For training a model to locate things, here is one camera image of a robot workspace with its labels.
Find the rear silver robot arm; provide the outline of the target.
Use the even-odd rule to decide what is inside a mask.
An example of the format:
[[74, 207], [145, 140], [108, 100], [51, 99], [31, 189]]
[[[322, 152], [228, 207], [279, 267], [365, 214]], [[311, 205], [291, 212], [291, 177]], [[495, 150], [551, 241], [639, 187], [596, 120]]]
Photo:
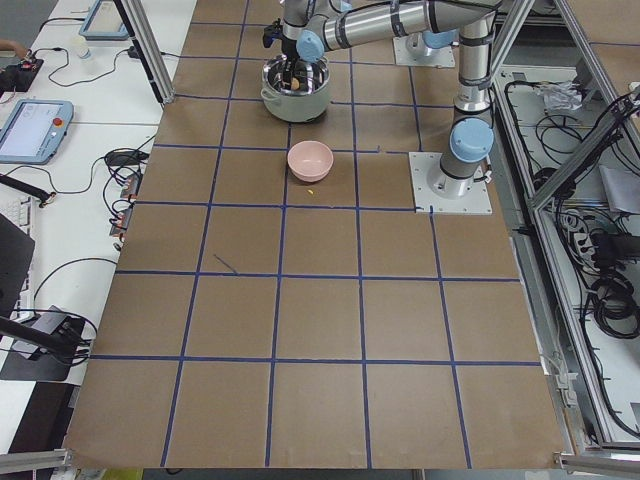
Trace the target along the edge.
[[450, 47], [457, 39], [457, 35], [457, 29], [439, 33], [431, 31], [414, 33], [407, 37], [405, 48], [416, 58], [426, 58]]

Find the front silver robot arm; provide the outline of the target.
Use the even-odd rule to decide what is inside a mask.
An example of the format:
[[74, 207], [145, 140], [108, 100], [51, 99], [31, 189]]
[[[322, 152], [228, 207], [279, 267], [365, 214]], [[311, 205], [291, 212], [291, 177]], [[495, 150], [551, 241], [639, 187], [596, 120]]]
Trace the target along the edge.
[[285, 1], [276, 27], [287, 60], [285, 80], [298, 60], [316, 63], [329, 51], [411, 34], [459, 32], [459, 87], [449, 144], [427, 174], [430, 189], [446, 199], [470, 190], [488, 157], [493, 20], [499, 1], [379, 1], [352, 8], [347, 1]]

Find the rear robot base plate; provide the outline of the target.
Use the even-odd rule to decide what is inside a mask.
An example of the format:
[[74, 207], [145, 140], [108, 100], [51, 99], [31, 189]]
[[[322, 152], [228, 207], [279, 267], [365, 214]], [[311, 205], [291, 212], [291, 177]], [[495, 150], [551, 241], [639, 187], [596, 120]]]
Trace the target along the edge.
[[397, 65], [430, 68], [453, 68], [455, 66], [452, 45], [442, 49], [439, 53], [432, 56], [416, 58], [405, 48], [405, 41], [407, 37], [393, 39], [395, 63]]

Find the front robot base plate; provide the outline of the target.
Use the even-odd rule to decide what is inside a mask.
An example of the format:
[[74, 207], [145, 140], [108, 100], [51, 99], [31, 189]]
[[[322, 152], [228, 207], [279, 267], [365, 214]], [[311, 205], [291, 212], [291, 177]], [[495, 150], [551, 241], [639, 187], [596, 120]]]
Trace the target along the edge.
[[409, 165], [417, 213], [490, 215], [491, 202], [485, 181], [451, 180], [440, 170], [439, 152], [410, 152]]

